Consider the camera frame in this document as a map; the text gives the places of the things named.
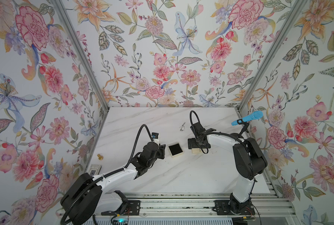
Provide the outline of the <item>cream jewelry box lid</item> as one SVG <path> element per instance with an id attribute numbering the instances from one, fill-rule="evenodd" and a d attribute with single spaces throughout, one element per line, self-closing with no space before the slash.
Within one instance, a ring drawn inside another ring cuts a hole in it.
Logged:
<path id="1" fill-rule="evenodd" d="M 193 149 L 191 149 L 191 153 L 192 154 L 200 154 L 200 153 L 202 153 L 202 151 L 199 148 L 193 148 Z"/>

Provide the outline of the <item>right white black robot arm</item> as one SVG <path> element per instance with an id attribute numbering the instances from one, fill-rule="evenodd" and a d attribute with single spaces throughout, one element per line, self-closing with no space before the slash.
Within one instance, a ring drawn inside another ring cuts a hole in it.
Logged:
<path id="1" fill-rule="evenodd" d="M 248 122 L 236 121 L 242 125 L 240 133 L 222 133 L 210 128 L 205 129 L 200 122 L 191 125 L 194 138 L 188 139 L 189 149 L 200 149 L 208 153 L 212 147 L 220 147 L 234 155 L 236 170 L 239 173 L 236 187 L 228 200 L 216 200 L 213 211 L 218 215 L 255 215 L 251 202 L 251 194 L 257 183 L 256 178 L 263 174 L 268 162 L 262 153 L 257 141 L 253 138 L 244 138 Z"/>

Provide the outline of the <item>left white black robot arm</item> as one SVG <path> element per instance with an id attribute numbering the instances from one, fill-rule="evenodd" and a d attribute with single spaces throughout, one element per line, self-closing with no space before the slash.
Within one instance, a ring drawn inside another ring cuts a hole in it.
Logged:
<path id="1" fill-rule="evenodd" d="M 81 225 L 96 214 L 125 214 L 130 209 L 129 200 L 115 188 L 144 175 L 156 160 L 164 159 L 165 148 L 164 144 L 149 142 L 126 168 L 95 176 L 80 175 L 61 199 L 65 213 L 60 223 Z"/>

